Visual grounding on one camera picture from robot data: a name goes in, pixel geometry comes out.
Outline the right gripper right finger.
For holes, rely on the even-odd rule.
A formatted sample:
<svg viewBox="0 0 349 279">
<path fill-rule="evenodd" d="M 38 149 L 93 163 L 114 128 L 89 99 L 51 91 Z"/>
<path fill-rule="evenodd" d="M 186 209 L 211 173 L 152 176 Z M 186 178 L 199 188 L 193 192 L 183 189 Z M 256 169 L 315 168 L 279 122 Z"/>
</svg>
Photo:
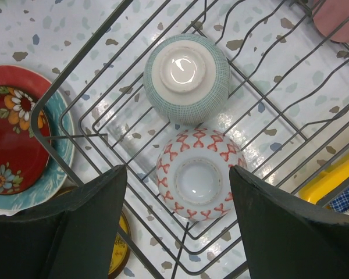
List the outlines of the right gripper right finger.
<svg viewBox="0 0 349 279">
<path fill-rule="evenodd" d="M 349 278 L 349 215 L 229 171 L 251 278 Z"/>
</svg>

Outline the pink cup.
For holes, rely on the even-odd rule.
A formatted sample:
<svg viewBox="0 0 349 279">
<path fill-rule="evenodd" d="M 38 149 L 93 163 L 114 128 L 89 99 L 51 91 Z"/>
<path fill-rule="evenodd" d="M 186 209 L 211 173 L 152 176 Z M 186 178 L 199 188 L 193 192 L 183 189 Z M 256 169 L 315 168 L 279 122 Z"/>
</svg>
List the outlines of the pink cup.
<svg viewBox="0 0 349 279">
<path fill-rule="evenodd" d="M 326 1 L 314 16 L 314 25 L 327 37 L 336 27 L 349 17 L 349 0 Z M 349 21 L 330 40 L 349 43 Z"/>
</svg>

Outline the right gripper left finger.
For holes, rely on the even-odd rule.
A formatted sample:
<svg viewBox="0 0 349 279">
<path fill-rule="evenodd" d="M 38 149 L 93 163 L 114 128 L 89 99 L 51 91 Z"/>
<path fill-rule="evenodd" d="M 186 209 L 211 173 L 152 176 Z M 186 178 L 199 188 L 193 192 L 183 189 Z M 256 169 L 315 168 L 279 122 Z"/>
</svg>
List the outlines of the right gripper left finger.
<svg viewBox="0 0 349 279">
<path fill-rule="evenodd" d="M 0 216 L 0 278 L 107 278 L 127 185 L 122 165 Z"/>
</svg>

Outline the red bowl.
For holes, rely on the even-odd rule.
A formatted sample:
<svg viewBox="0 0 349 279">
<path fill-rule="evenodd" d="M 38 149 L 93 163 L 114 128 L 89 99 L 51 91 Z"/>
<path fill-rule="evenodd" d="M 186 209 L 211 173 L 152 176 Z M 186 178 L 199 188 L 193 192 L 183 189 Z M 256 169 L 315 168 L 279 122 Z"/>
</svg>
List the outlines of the red bowl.
<svg viewBox="0 0 349 279">
<path fill-rule="evenodd" d="M 0 195 L 29 189 L 48 164 L 49 154 L 30 127 L 37 100 L 18 88 L 0 85 Z"/>
</svg>

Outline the blue patterned bowl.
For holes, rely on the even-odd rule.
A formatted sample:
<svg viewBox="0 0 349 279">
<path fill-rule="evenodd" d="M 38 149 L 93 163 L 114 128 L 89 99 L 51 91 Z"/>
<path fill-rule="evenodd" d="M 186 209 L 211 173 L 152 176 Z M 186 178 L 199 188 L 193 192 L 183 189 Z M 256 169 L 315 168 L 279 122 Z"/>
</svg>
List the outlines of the blue patterned bowl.
<svg viewBox="0 0 349 279">
<path fill-rule="evenodd" d="M 240 147 L 217 130 L 184 130 L 170 139 L 156 162 L 156 185 L 166 206 L 193 221 L 218 219 L 234 207 L 233 166 L 247 168 Z"/>
</svg>

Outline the wire dish rack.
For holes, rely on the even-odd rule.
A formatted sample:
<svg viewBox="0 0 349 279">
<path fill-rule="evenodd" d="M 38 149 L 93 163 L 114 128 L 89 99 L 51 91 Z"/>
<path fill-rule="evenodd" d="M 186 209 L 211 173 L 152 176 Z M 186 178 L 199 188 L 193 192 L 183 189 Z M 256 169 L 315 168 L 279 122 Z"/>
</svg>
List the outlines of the wire dish rack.
<svg viewBox="0 0 349 279">
<path fill-rule="evenodd" d="M 319 1 L 43 1 L 41 53 L 70 98 L 72 180 L 127 168 L 131 257 L 121 278 L 248 278 L 235 211 L 197 221 L 156 187 L 161 149 L 218 130 L 247 168 L 292 194 L 349 151 L 349 44 L 315 30 Z M 193 125 L 160 116 L 144 65 L 173 35 L 200 35 L 226 56 L 229 98 Z"/>
</svg>

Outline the light blue bowl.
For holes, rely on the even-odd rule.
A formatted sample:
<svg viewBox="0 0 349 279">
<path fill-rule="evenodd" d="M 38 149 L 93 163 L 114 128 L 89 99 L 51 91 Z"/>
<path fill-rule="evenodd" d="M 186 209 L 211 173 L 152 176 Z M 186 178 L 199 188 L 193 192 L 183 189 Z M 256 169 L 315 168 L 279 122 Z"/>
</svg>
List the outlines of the light blue bowl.
<svg viewBox="0 0 349 279">
<path fill-rule="evenodd" d="M 193 126 L 217 115 L 229 97 L 230 66 L 220 48 L 197 34 L 163 40 L 145 64 L 148 101 L 164 118 Z"/>
</svg>

